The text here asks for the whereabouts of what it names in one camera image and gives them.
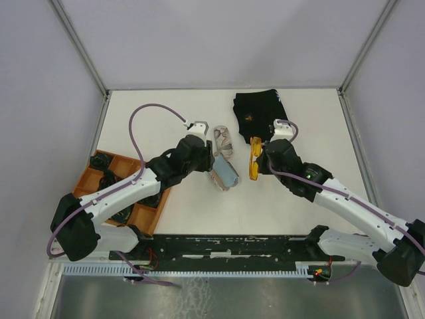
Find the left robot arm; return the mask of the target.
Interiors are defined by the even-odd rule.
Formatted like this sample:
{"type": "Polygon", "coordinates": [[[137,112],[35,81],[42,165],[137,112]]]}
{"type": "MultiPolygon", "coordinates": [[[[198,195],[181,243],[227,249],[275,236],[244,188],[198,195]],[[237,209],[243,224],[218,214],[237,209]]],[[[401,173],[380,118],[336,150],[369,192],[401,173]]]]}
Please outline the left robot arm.
{"type": "Polygon", "coordinates": [[[178,185],[194,171],[213,168],[212,142],[192,134],[176,148],[151,159],[133,175],[95,193],[75,197],[64,195],[56,208],[50,230],[62,255],[80,261],[95,251],[119,251],[132,259],[146,254],[147,243],[131,227],[106,225],[121,210],[178,185]]]}

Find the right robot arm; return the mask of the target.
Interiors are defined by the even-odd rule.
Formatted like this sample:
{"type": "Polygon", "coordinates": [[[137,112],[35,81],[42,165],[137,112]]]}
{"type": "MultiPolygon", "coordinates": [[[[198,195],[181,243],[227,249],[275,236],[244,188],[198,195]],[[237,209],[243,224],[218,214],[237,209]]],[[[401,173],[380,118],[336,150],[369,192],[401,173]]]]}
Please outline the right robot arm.
{"type": "Polygon", "coordinates": [[[361,199],[331,172],[302,161],[289,140],[252,143],[250,173],[275,176],[293,195],[336,213],[362,231],[355,235],[317,226],[313,230],[317,236],[304,245],[309,258],[340,256],[373,265],[404,287],[424,274],[423,221],[409,223],[361,199]]]}

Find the orange sunglasses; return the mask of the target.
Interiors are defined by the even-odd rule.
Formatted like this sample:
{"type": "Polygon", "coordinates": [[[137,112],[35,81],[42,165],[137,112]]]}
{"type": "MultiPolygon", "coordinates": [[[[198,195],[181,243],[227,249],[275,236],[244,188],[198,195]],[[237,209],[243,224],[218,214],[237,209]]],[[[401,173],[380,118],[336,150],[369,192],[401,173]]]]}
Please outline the orange sunglasses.
{"type": "Polygon", "coordinates": [[[257,159],[262,153],[262,140],[259,137],[250,138],[250,161],[249,161],[249,178],[253,181],[258,179],[259,164],[257,159]]]}

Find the flag print glasses case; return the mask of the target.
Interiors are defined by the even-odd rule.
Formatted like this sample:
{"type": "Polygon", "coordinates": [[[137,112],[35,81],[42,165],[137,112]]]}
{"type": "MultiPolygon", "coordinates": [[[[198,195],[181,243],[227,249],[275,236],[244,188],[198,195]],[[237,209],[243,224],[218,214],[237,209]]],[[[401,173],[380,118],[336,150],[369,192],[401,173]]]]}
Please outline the flag print glasses case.
{"type": "Polygon", "coordinates": [[[230,188],[225,188],[223,186],[223,184],[218,180],[217,176],[215,175],[215,173],[213,172],[213,169],[211,169],[211,171],[209,172],[209,176],[211,177],[211,179],[214,181],[214,183],[223,191],[228,191],[230,188]]]}

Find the map print glasses case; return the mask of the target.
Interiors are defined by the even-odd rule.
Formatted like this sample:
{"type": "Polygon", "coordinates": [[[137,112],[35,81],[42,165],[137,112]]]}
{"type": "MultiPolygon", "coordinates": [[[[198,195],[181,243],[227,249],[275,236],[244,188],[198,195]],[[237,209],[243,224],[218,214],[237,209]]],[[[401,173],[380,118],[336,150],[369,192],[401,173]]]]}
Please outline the map print glasses case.
{"type": "Polygon", "coordinates": [[[213,130],[216,144],[216,153],[221,154],[224,159],[229,160],[234,154],[234,146],[230,131],[226,126],[216,126],[213,130]]]}

